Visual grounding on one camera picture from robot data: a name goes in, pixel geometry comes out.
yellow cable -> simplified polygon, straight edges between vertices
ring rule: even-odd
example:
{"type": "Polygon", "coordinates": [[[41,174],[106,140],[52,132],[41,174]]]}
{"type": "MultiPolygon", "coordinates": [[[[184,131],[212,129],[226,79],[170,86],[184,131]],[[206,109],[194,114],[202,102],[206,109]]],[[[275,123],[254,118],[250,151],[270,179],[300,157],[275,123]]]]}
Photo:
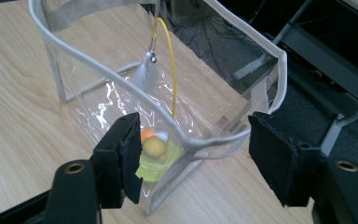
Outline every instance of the yellow cable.
{"type": "Polygon", "coordinates": [[[172,68],[172,113],[171,117],[175,117],[176,112],[176,67],[175,67],[175,57],[173,56],[173,48],[172,42],[170,38],[170,33],[168,32],[168,28],[165,25],[165,22],[162,18],[158,17],[155,19],[154,26],[153,26],[153,38],[156,40],[157,37],[157,24],[160,23],[162,28],[164,29],[165,35],[167,36],[168,47],[170,49],[170,56],[171,56],[171,68],[172,68]]]}

dark floor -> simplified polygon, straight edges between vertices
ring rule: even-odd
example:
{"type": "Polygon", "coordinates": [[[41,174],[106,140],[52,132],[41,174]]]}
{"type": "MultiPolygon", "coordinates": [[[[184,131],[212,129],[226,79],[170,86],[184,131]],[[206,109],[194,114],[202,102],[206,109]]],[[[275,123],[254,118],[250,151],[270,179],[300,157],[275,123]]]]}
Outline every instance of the dark floor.
{"type": "MultiPolygon", "coordinates": [[[[319,146],[336,115],[354,113],[358,101],[330,84],[328,77],[321,76],[295,53],[289,53],[288,61],[287,94],[274,116],[286,120],[319,146]]],[[[342,129],[330,157],[358,164],[358,120],[342,129]]]]}

metal grommet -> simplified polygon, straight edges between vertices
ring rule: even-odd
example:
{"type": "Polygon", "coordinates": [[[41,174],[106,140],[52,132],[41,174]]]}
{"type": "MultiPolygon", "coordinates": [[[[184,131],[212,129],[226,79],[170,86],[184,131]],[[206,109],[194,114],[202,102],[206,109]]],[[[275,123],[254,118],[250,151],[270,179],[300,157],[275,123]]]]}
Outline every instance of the metal grommet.
{"type": "Polygon", "coordinates": [[[348,172],[358,172],[358,167],[348,161],[336,161],[336,166],[344,171],[348,171],[348,172]]]}
{"type": "Polygon", "coordinates": [[[156,56],[152,56],[152,58],[150,59],[150,61],[152,62],[152,63],[156,63],[157,62],[157,58],[156,58],[156,56]]]}
{"type": "Polygon", "coordinates": [[[79,173],[80,171],[84,170],[84,168],[86,168],[86,167],[85,167],[83,164],[81,164],[81,163],[74,163],[74,164],[68,165],[68,166],[65,168],[65,172],[66,172],[68,175],[72,175],[72,174],[79,173]]]}

transparent pouch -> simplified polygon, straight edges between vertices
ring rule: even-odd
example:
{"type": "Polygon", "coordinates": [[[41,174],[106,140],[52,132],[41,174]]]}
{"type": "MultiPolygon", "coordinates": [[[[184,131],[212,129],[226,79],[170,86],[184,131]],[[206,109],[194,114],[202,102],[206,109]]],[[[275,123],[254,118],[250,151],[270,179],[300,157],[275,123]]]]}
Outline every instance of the transparent pouch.
{"type": "Polygon", "coordinates": [[[215,0],[30,0],[61,101],[97,144],[137,112],[151,214],[203,160],[243,148],[279,108],[286,54],[215,0]]]}

orange ball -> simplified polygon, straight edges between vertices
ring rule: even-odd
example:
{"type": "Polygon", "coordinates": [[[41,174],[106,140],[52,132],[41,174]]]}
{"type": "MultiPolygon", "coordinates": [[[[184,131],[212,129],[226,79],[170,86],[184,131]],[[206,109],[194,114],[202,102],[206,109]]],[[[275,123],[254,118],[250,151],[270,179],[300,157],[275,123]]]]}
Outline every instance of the orange ball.
{"type": "Polygon", "coordinates": [[[141,131],[141,143],[149,138],[156,137],[156,134],[150,128],[145,128],[141,131]]]}

